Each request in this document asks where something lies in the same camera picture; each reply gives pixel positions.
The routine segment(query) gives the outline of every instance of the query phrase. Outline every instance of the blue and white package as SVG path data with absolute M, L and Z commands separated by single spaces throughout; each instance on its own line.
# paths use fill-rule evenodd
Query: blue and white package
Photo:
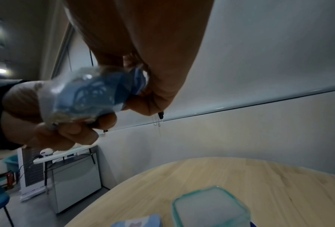
M 160 215 L 153 214 L 144 218 L 115 222 L 111 227 L 162 227 Z
M 139 68 L 86 67 L 48 81 L 38 92 L 45 123 L 93 122 L 122 110 L 130 95 L 138 95 L 147 78 Z

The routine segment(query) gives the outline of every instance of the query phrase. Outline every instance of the wooden tabletop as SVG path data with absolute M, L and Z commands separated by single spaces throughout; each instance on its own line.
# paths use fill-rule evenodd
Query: wooden tabletop
M 67 227 L 110 227 L 159 213 L 173 226 L 171 202 L 218 185 L 243 201 L 257 227 L 335 227 L 335 175 L 239 158 L 200 158 L 150 169 L 97 199 Z

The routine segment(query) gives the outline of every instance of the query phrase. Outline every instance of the gray floor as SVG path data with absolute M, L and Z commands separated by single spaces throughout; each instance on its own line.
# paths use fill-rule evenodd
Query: gray floor
M 102 188 L 89 197 L 83 199 L 59 215 L 49 208 L 46 194 L 40 194 L 26 202 L 20 202 L 19 191 L 10 192 L 7 205 L 9 214 L 15 227 L 63 227 L 88 205 L 108 192 Z M 3 209 L 0 210 L 0 227 L 9 227 L 9 221 Z

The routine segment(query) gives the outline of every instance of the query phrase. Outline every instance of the translucent lid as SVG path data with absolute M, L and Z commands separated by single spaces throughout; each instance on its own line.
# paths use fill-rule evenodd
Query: translucent lid
M 198 190 L 172 203 L 177 227 L 250 226 L 248 208 L 232 194 L 219 187 Z

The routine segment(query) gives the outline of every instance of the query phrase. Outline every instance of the blue snack package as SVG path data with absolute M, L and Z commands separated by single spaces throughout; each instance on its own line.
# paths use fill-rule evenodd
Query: blue snack package
M 111 227 L 162 227 L 162 221 L 160 215 L 153 214 L 139 219 L 118 221 Z
M 60 75 L 39 90 L 41 116 L 47 125 L 86 121 L 122 110 L 138 95 L 147 78 L 139 68 L 85 67 Z

